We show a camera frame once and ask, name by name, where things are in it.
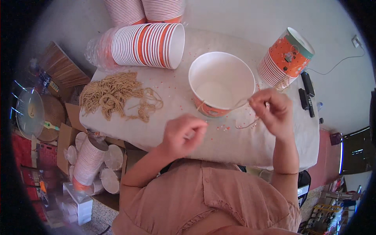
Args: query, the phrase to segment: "hand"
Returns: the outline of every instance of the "hand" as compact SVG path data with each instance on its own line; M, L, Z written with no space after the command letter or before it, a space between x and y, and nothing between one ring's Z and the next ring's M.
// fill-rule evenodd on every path
M195 150L202 142L208 124L191 114L184 114L166 124L162 143L157 147L163 155L176 160Z
M248 101L276 139L286 141L294 138L293 102L287 95L269 88L255 93ZM270 104L269 111L265 107L265 102Z

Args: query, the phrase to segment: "wooden board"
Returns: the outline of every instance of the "wooden board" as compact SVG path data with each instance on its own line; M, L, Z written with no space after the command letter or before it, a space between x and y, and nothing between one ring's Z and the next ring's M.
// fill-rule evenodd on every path
M49 91L63 101L69 100L74 86L88 84L91 80L54 41L51 41L45 48L38 61L40 67L52 77L52 81L59 87L59 92L51 87L49 87Z

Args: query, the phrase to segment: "remote control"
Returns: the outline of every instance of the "remote control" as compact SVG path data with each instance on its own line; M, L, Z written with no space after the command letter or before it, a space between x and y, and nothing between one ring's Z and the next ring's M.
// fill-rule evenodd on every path
M311 117L315 117L315 112L313 111L312 101L310 97L308 97L308 103L309 103L309 115Z

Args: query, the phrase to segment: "yellow object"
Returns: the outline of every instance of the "yellow object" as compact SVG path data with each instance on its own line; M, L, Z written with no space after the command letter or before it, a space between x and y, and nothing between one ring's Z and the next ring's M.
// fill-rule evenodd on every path
M44 122L44 127L47 129L55 129L55 130L60 130L57 126L52 125L49 121Z
M326 204L317 204L314 206L315 209L323 210L323 211L329 211L329 212L338 212L341 210L342 207L340 206L331 206Z
M47 193L47 191L46 191L46 187L45 187L45 185L44 185L44 182L43 182L43 181L39 182L39 185L41 186L41 190L42 190L43 192Z
M59 92L59 87L53 81L50 82L50 87L52 87L52 89L54 89L56 92Z

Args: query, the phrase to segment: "table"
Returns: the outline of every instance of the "table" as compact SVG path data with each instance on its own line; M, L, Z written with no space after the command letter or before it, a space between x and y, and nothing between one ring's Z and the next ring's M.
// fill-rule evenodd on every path
M260 78L257 65L267 52L267 47L251 43L241 38L198 29L186 29L185 49L181 64L176 70L150 67L124 67L123 71L138 72L137 80L143 87L151 87L164 102L162 109L151 115L149 123L140 120L128 120L113 114L107 121L99 108L94 114L83 116L80 112L80 122L91 131L99 131L117 139L125 140L134 146L150 151L161 143L166 121L176 118L183 113L206 120L209 124L203 144L189 158L216 162L230 162L238 165L249 165L273 169L272 158L275 137L269 133L261 120L256 126L236 129L236 126L246 126L255 119L255 113L250 107L244 106L230 112L221 118L208 118L196 110L193 102L193 92L188 83L188 70L191 63L200 55L221 51L242 59L252 70L256 79L256 91L269 87ZM97 70L92 81L101 80L105 73ZM303 88L299 77L284 93L293 100L295 141L300 158L300 171L307 169L317 162L319 146L319 121L315 98L315 117L311 118L308 111L302 109L298 89ZM137 108L128 110L138 104L139 100L131 98L127 101L124 112L127 115L137 115Z

